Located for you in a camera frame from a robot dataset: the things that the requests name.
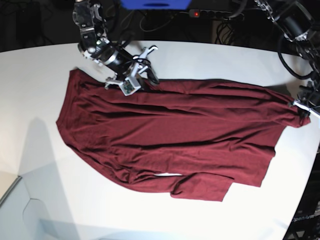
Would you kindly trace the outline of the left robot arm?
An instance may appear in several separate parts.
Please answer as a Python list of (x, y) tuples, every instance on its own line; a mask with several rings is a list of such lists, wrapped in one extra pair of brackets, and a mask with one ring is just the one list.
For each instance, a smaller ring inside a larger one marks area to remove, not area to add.
[[(284, 68), (298, 80), (309, 80), (306, 86), (299, 87), (300, 92), (292, 105), (319, 118), (320, 45), (315, 43), (315, 39), (320, 33), (320, 22), (313, 18), (300, 0), (256, 0), (255, 4), (282, 32), (276, 51)], [(285, 41), (295, 45), (297, 54), (309, 63), (310, 73), (300, 75), (289, 67), (282, 55)]]

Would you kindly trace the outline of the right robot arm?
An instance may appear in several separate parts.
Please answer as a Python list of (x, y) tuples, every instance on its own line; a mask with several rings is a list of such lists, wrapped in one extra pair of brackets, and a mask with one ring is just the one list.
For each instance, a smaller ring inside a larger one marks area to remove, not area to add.
[(131, 43), (133, 35), (127, 30), (123, 31), (124, 34), (129, 34), (125, 40), (111, 41), (108, 37), (110, 31), (107, 28), (107, 18), (98, 1), (76, 0), (72, 18), (79, 28), (80, 53), (86, 59), (114, 72), (114, 76), (106, 78), (105, 89), (118, 86), (125, 96), (130, 96), (143, 88), (142, 74), (144, 73), (151, 85), (160, 84), (151, 62), (147, 59), (147, 56), (158, 47), (152, 45), (144, 47), (140, 54), (130, 54), (125, 47)]

